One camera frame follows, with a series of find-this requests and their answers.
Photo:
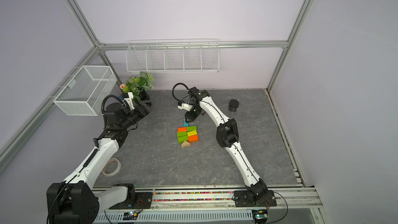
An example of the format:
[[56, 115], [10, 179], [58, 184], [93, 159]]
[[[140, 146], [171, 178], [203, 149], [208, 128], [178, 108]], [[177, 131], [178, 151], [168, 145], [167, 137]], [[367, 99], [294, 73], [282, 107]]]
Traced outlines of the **green block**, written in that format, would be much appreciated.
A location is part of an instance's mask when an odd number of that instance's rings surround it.
[[188, 131], [188, 132], [194, 131], [194, 130], [197, 130], [197, 126], [194, 125], [194, 126], [188, 126], [188, 127], [187, 127], [187, 131]]
[[189, 141], [189, 137], [187, 135], [178, 137], [179, 144], [182, 144], [182, 143], [188, 142], [188, 141]]
[[187, 131], [177, 132], [178, 137], [187, 136]]

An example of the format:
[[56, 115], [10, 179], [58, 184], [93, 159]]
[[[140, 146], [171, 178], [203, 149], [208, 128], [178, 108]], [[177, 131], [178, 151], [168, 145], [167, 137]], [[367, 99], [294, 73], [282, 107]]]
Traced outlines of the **orange block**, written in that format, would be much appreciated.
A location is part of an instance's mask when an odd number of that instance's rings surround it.
[[199, 136], [198, 135], [188, 136], [188, 142], [189, 143], [197, 142], [198, 140], [199, 140]]
[[187, 131], [187, 127], [182, 127], [182, 128], [178, 128], [177, 132], [186, 132]]

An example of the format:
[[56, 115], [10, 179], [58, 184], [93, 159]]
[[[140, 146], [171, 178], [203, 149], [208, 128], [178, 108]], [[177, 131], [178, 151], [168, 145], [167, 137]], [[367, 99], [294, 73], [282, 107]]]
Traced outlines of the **yellow block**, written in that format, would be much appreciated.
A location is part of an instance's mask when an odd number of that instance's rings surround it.
[[188, 136], [195, 136], [195, 135], [197, 135], [198, 133], [197, 133], [197, 130], [193, 130], [193, 131], [189, 131], [189, 132], [187, 132], [187, 135]]

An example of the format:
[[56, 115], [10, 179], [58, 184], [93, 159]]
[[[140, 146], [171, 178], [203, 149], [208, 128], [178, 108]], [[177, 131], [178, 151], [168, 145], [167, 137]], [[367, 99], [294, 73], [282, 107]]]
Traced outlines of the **tan wooden triangle block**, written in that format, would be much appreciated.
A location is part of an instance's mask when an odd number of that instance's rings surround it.
[[189, 146], [191, 146], [191, 143], [189, 143], [188, 141], [184, 141], [184, 142], [181, 144], [181, 147], [182, 147], [182, 148], [186, 148], [186, 147], [189, 147]]

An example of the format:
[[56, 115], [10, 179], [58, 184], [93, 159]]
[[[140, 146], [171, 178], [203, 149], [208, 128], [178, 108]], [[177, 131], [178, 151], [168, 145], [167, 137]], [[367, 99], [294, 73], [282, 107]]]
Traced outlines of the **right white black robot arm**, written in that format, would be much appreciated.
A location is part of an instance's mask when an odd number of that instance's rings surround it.
[[179, 100], [178, 108], [186, 110], [185, 121], [193, 122], [199, 114], [205, 112], [216, 125], [216, 140], [220, 147], [224, 148], [235, 162], [248, 192], [248, 201], [254, 205], [273, 205], [273, 193], [268, 189], [264, 180], [252, 167], [239, 142], [237, 122], [229, 118], [215, 104], [206, 90], [200, 91], [196, 87], [187, 89], [189, 102]]

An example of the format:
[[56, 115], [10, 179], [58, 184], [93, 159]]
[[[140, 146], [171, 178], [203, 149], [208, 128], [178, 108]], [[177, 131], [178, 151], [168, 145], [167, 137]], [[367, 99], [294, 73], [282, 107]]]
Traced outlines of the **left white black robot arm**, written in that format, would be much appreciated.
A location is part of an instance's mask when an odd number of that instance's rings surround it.
[[104, 129], [93, 140], [94, 148], [66, 179], [47, 189], [48, 224], [91, 224], [98, 213], [119, 203], [138, 204], [133, 184], [117, 184], [100, 193], [95, 193], [93, 188], [129, 132], [150, 113], [151, 105], [150, 101], [129, 104], [118, 99], [108, 106], [101, 106]]

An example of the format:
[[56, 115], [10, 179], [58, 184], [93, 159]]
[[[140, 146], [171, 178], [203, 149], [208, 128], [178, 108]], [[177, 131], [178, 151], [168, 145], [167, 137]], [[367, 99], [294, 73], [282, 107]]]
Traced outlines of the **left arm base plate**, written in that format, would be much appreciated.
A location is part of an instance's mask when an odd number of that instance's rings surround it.
[[150, 209], [152, 204], [152, 192], [136, 192], [134, 200], [126, 199], [109, 209]]

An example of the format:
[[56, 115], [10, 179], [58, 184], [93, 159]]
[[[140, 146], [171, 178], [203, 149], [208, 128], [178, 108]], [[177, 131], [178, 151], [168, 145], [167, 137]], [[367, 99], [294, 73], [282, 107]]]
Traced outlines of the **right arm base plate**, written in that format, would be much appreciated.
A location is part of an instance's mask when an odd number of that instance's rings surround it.
[[266, 193], [254, 194], [248, 190], [234, 191], [232, 200], [236, 207], [275, 207], [277, 206], [276, 198], [272, 190]]

